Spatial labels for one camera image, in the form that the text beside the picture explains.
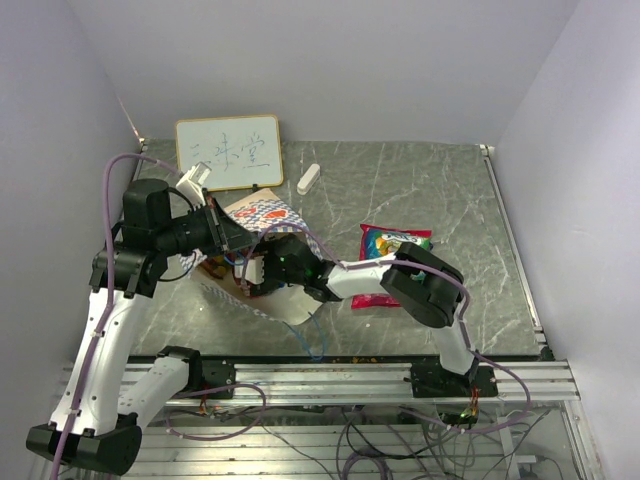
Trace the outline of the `checkered paper bag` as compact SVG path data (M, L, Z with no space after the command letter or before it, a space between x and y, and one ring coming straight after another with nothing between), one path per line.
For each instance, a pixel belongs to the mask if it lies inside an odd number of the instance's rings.
M320 260L321 249L308 234L308 225L293 207L269 189L236 201L226 207L225 212L247 230L267 234L254 250L246 247L217 258L207 257L199 250L181 256L182 270L190 275L198 267L208 268L214 278L210 288L214 294L243 311L284 324L312 360L322 360L327 350L326 336L319 334L320 349L314 351L298 330L298 326L307 321L318 324L320 303L306 295L301 286L285 282L281 272L285 263L283 255L267 260L274 244L289 234L309 248L313 260Z

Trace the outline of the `red chips bag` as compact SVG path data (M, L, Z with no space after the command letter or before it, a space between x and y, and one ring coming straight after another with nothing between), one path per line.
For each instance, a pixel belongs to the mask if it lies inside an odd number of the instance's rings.
M361 294L351 300L352 309L365 309L372 307L398 308L399 302L387 294Z

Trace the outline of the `green Fox's candy bag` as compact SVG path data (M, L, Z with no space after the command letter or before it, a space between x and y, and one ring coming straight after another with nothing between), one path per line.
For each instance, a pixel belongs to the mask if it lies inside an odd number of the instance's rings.
M431 250L431 230L402 230L361 224L360 260L376 259L396 252L402 243Z

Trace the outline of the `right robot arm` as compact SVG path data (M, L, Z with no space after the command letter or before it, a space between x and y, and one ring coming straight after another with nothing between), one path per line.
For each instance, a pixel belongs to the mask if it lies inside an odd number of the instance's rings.
M251 260L262 262L262 281L249 291L263 295L280 284L300 286L317 302L342 302L359 295L388 295L415 321L432 332L443 368L442 387L465 394L476 383L475 357L462 325L470 302L464 277L429 250L411 242L382 257L356 262L321 259L294 234L261 241L247 253L241 279Z

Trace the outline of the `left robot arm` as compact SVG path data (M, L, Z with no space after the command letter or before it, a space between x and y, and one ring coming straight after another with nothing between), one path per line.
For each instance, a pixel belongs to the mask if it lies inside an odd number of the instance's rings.
M200 353L168 346L128 394L120 393L141 307L164 281L169 258L220 256L257 239L212 197L173 216L174 192L164 180L132 182L123 194L121 220L108 225L105 247L94 257L90 309L71 377L49 422L31 428L26 439L27 448L55 469L124 475L136 460L144 428L166 401L176 394L192 397L203 387Z

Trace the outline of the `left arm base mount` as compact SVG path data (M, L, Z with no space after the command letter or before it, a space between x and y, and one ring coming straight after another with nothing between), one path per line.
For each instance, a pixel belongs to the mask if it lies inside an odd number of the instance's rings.
M206 396L211 399L231 399L229 386L236 383L236 368L227 360L194 357L183 359L188 367L186 385L173 399L189 399Z

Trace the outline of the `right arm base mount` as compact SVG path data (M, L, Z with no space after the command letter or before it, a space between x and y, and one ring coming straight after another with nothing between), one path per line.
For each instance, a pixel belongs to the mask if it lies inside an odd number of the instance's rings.
M444 369L436 357L414 363L408 382L415 398L468 398L477 395L491 398L498 395L494 369L473 360L465 374L455 374Z

